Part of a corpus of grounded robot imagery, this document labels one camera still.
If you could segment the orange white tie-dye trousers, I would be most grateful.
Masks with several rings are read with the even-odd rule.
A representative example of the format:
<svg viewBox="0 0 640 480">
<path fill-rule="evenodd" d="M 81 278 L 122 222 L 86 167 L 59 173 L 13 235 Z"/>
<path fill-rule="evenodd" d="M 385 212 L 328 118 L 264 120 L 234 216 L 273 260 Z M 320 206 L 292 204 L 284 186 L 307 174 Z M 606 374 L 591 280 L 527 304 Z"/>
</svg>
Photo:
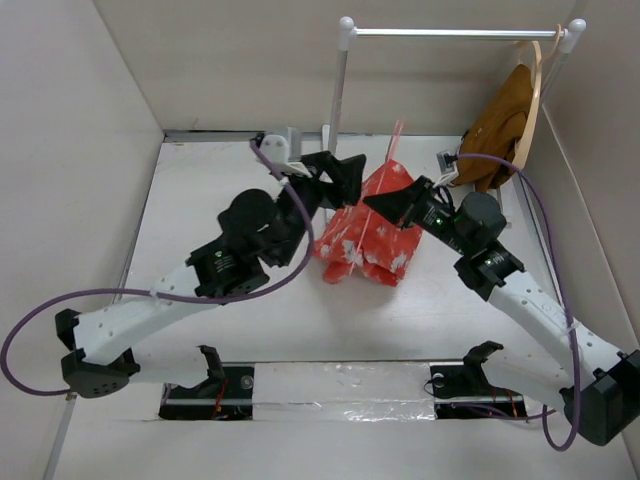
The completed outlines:
<svg viewBox="0 0 640 480">
<path fill-rule="evenodd" d="M 341 282 L 354 272 L 382 285 L 395 287 L 404 279 L 418 248 L 422 231 L 401 230 L 364 203 L 338 210 L 313 255 L 327 263 L 323 280 Z"/>
</svg>

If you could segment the pink wire hanger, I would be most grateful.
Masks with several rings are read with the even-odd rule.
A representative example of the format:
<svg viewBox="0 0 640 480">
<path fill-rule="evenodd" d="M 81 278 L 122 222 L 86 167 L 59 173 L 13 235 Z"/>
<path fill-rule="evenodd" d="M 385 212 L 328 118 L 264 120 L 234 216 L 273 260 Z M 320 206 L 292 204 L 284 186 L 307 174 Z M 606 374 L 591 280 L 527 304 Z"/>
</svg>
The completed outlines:
<svg viewBox="0 0 640 480">
<path fill-rule="evenodd" d="M 393 129 L 393 132 L 392 132 L 392 135 L 391 135 L 391 138 L 389 140 L 389 144 L 388 144 L 388 147 L 387 147 L 387 150 L 386 150 L 386 154 L 385 154 L 385 157 L 384 157 L 384 162 L 383 162 L 382 166 L 379 168 L 381 173 L 380 173 L 380 178 L 378 180 L 376 188 L 374 190 L 375 194 L 379 194 L 380 193 L 380 189 L 381 189 L 382 183 L 384 181 L 384 177 L 385 177 L 386 171 L 388 170 L 388 164 L 393 159 L 393 155 L 394 155 L 394 153 L 396 151 L 398 141 L 399 141 L 399 139 L 400 139 L 400 137 L 402 135 L 402 132 L 403 132 L 403 129 L 404 129 L 404 125 L 405 125 L 405 121 L 404 120 L 397 120 L 396 123 L 395 123 L 394 129 Z M 365 217 L 365 222 L 364 222 L 364 225 L 362 227 L 361 234 L 360 234 L 360 237 L 358 239 L 358 242 L 356 243 L 356 249 L 355 249 L 355 253 L 354 253 L 353 257 L 352 257 L 351 263 L 350 263 L 348 276 L 350 276 L 353 273 L 353 271 L 355 269 L 355 266 L 357 264 L 358 254 L 361 251 L 362 243 L 363 243 L 366 231 L 368 229 L 368 225 L 370 223 L 371 216 L 372 216 L 372 211 L 369 211 L 367 213 L 367 216 Z"/>
</svg>

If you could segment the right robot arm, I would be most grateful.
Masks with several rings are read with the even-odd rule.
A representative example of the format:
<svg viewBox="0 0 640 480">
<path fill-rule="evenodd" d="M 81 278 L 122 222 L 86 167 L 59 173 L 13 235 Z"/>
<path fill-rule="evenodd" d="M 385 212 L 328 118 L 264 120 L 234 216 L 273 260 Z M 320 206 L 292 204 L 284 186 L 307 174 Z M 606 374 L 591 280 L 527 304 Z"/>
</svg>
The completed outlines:
<svg viewBox="0 0 640 480">
<path fill-rule="evenodd" d="M 486 341 L 463 358 L 473 393 L 500 387 L 564 414 L 588 442 L 605 446 L 639 416 L 639 353 L 625 353 L 575 320 L 498 240 L 506 226 L 498 201 L 471 192 L 453 206 L 446 188 L 421 176 L 408 187 L 366 196 L 365 205 L 401 229 L 418 226 L 460 258 L 471 291 L 522 327 L 556 361 L 536 366 Z"/>
</svg>

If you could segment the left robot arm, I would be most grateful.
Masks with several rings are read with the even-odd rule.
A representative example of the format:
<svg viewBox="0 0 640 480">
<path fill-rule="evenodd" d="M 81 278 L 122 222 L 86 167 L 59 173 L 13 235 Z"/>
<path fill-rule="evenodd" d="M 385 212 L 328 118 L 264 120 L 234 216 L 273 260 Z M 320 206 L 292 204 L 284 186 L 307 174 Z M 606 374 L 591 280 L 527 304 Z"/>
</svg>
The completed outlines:
<svg viewBox="0 0 640 480">
<path fill-rule="evenodd" d="M 277 197 L 261 189 L 238 194 L 218 216 L 221 234 L 192 251 L 149 290 L 127 290 L 123 300 L 81 314 L 56 314 L 56 333 L 67 347 L 61 373 L 70 390 L 100 398 L 129 383 L 172 383 L 212 396 L 222 387 L 214 347 L 200 340 L 184 356 L 142 348 L 161 330 L 202 311 L 276 290 L 266 267 L 286 267 L 320 208 L 357 204 L 366 157 L 337 159 L 328 151 L 306 154 L 295 167 L 256 153 L 282 182 Z"/>
</svg>

